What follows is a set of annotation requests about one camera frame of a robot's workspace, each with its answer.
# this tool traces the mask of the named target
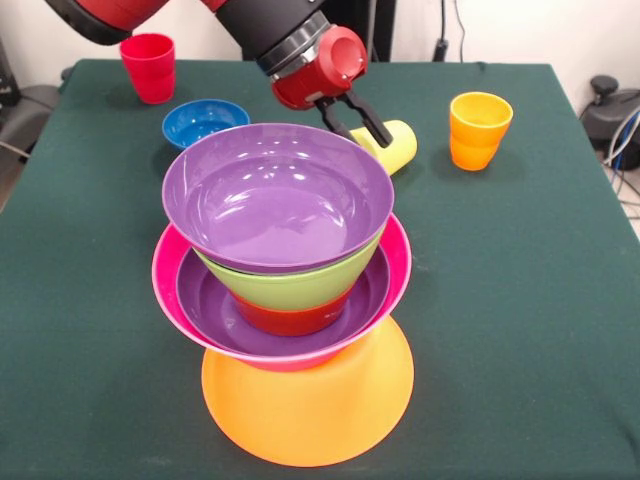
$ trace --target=red cup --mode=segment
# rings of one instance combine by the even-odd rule
[[[134,35],[120,44],[120,56],[140,100],[154,105],[173,97],[176,86],[173,40],[159,33]]]

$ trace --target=green tablecloth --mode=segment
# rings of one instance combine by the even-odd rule
[[[253,64],[179,62],[175,98],[150,107],[119,62],[83,61],[0,215],[1,478],[637,478],[640,248],[552,70],[373,65],[357,90],[420,142],[394,176],[416,381],[389,437],[328,469],[246,454],[152,292],[164,115],[201,97],[255,122],[317,112],[278,105]],[[515,110],[478,174],[448,156],[448,103],[468,90]]]

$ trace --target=white wall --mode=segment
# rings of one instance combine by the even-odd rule
[[[200,0],[172,0],[136,32],[171,36],[179,58],[240,59],[240,48]],[[0,0],[0,37],[20,86],[58,84],[60,72],[83,57],[119,58],[117,46],[85,40],[44,0]]]
[[[446,1],[447,60],[456,61],[460,30],[453,0]],[[608,73],[622,86],[640,87],[638,0],[458,3],[467,29],[466,61],[551,63],[576,109],[590,99],[594,74]],[[440,32],[439,4],[398,0],[394,60],[431,58]],[[199,0],[172,0],[138,31],[172,36],[180,58],[240,58],[239,48]],[[21,86],[57,83],[60,71],[82,57],[118,57],[116,47],[84,40],[44,0],[0,0],[0,35]]]
[[[461,31],[446,0],[447,61],[458,61]],[[398,0],[393,60],[431,59],[440,0]],[[589,79],[616,77],[640,88],[638,0],[458,0],[465,61],[550,63],[576,110],[591,100]]]

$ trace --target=plastic cup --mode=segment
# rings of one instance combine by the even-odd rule
[[[513,108],[491,93],[468,92],[451,101],[451,158],[463,170],[482,170],[500,148]]]
[[[159,33],[134,35],[120,44],[120,56],[140,100],[154,105],[173,97],[176,86],[173,40]]]
[[[416,156],[418,139],[411,127],[400,120],[389,120],[384,125],[393,136],[387,148],[382,148],[366,127],[351,130],[351,135],[358,145],[378,159],[387,174],[393,175]]]

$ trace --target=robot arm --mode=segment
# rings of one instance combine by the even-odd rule
[[[157,12],[168,0],[46,0],[83,36],[113,45]],[[367,71],[360,38],[331,25],[320,11],[325,0],[201,0],[271,80],[273,93],[289,108],[316,106],[327,127],[347,138],[349,130],[333,114],[344,102],[382,146],[392,137],[373,109],[352,90]]]

